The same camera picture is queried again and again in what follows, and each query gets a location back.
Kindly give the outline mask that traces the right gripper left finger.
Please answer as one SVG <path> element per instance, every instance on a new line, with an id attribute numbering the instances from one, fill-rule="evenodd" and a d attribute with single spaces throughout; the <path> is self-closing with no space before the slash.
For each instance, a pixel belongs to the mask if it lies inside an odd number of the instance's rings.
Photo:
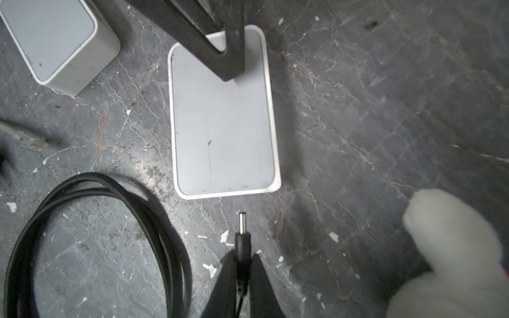
<path id="1" fill-rule="evenodd" d="M 201 318 L 235 317 L 237 311 L 237 262 L 229 251 Z"/>

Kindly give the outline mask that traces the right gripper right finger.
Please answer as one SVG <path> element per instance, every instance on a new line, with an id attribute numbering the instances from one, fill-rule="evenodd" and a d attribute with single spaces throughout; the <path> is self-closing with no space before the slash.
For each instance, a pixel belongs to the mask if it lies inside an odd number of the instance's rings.
<path id="1" fill-rule="evenodd" d="M 249 273 L 250 317 L 285 318 L 269 277 L 258 254 L 254 254 Z"/>

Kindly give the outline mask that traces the black power adapter with plug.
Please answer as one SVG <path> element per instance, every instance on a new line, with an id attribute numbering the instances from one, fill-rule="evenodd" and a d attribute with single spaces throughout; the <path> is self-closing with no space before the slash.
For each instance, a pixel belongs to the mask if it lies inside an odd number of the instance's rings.
<path id="1" fill-rule="evenodd" d="M 251 255 L 251 234 L 247 230 L 247 215 L 242 211 L 239 213 L 239 232 L 235 234 L 237 293 L 240 297 L 236 317 L 240 317 L 243 300 L 248 292 Z"/>

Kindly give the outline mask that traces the white network switch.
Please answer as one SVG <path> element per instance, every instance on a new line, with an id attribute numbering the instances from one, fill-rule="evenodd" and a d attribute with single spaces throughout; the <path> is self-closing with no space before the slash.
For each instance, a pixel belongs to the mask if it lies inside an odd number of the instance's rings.
<path id="1" fill-rule="evenodd" d="M 174 188 L 185 200 L 282 184 L 266 38 L 245 27 L 245 72 L 224 82 L 181 44 L 168 53 Z"/>
<path id="2" fill-rule="evenodd" d="M 93 1 L 2 1 L 1 18 L 33 78 L 71 97 L 121 50 Z"/>

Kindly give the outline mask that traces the small white plush toy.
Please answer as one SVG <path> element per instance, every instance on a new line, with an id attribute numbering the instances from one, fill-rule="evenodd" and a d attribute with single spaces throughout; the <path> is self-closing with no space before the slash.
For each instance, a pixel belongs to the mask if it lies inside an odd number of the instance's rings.
<path id="1" fill-rule="evenodd" d="M 508 316 L 502 244 L 478 211 L 441 189 L 421 189 L 402 220 L 432 269 L 392 296 L 387 317 Z"/>

